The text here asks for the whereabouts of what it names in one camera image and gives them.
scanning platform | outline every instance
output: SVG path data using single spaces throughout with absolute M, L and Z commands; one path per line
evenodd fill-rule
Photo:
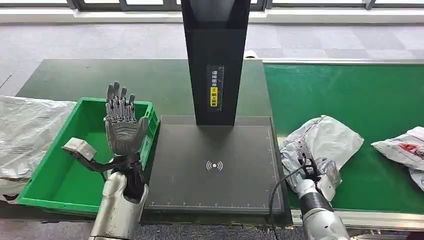
M 173 215 L 174 222 L 266 225 L 282 177 L 279 158 L 270 117 L 236 117 L 234 126 L 222 126 L 162 116 L 143 217 L 160 212 L 166 222 Z M 291 223 L 285 184 L 273 212 L 276 223 Z

gray carpet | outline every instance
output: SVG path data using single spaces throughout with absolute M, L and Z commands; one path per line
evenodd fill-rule
M 424 59 L 424 26 L 249 25 L 260 58 Z M 0 95 L 14 96 L 43 59 L 185 59 L 181 24 L 0 25 Z M 0 240 L 87 239 L 91 223 L 0 221 Z M 302 229 L 282 240 L 303 239 Z M 140 240 L 273 239 L 253 227 L 148 225 Z
M 260 58 L 424 59 L 424 26 L 251 24 L 245 48 Z M 0 95 L 57 58 L 185 59 L 183 25 L 0 25 Z
M 93 223 L 39 223 L 0 220 L 0 240 L 84 240 Z M 282 240 L 303 240 L 302 228 L 277 230 Z M 136 240 L 274 240 L 272 231 L 255 227 L 204 225 L 145 225 Z

cable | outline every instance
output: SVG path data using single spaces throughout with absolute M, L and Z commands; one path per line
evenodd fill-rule
M 99 172 L 99 174 L 101 175 L 101 178 L 103 179 L 103 182 L 105 182 L 105 183 L 106 183 L 106 177 L 105 177 L 105 175 L 103 174 L 103 172 Z
M 274 218 L 273 218 L 273 204 L 274 204 L 274 196 L 275 196 L 275 194 L 276 194 L 276 191 L 277 191 L 277 189 L 278 189 L 279 185 L 280 185 L 282 182 L 284 182 L 284 180 L 286 180 L 287 178 L 291 177 L 293 174 L 295 174 L 295 173 L 299 172 L 299 171 L 300 171 L 300 170 L 301 170 L 301 169 L 305 166 L 306 162 L 307 162 L 306 156 L 305 156 L 305 154 L 303 154 L 303 163 L 302 163 L 302 165 L 300 165 L 300 167 L 299 167 L 299 168 L 297 168 L 296 170 L 292 171 L 292 172 L 291 172 L 290 174 L 288 174 L 287 176 L 285 176 L 285 177 L 281 178 L 281 180 L 280 180 L 279 182 L 277 182 L 277 184 L 275 185 L 274 190 L 272 190 L 272 194 L 271 194 L 271 197 L 269 198 L 269 204 L 268 204 L 268 206 L 269 206 L 269 220 L 270 220 L 270 222 L 271 222 L 272 230 L 274 231 L 274 235 L 275 235 L 275 239 L 276 239 L 276 240 L 280 240 L 280 238 L 279 238 L 279 237 L 278 237 L 278 235 L 277 235 L 277 231 L 276 231 L 276 224 L 274 223 Z

white plastic bag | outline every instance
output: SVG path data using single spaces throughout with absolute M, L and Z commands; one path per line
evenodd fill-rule
M 0 195 L 21 191 L 74 106 L 73 101 L 0 96 Z
M 411 178 L 424 191 L 424 127 L 371 145 L 386 158 L 407 166 Z
M 279 149 L 284 175 L 301 166 L 297 149 L 299 140 L 304 140 L 317 164 L 329 159 L 335 162 L 339 170 L 364 142 L 358 133 L 330 116 L 313 118 L 288 135 L 281 143 Z M 288 178 L 287 182 L 291 189 L 296 191 L 296 186 L 302 179 L 305 179 L 305 173 L 300 170 Z

robotic arm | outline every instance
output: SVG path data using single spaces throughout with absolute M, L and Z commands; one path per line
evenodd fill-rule
M 296 187 L 304 235 L 307 240 L 349 240 L 349 234 L 327 199 L 317 191 L 311 179 L 302 180 Z
M 71 138 L 62 148 L 90 171 L 108 171 L 103 198 L 89 240 L 133 240 L 149 187 L 142 174 L 140 149 L 146 135 L 146 118 L 136 120 L 133 94 L 126 100 L 127 89 L 116 81 L 107 89 L 106 135 L 114 158 L 106 164 L 96 162 L 96 153 L 87 142 Z
M 349 240 L 349 234 L 339 216 L 334 213 L 329 201 L 341 183 L 335 162 L 314 160 L 304 141 L 299 141 L 298 158 L 306 179 L 297 183 L 296 192 L 300 201 L 303 230 L 307 240 Z

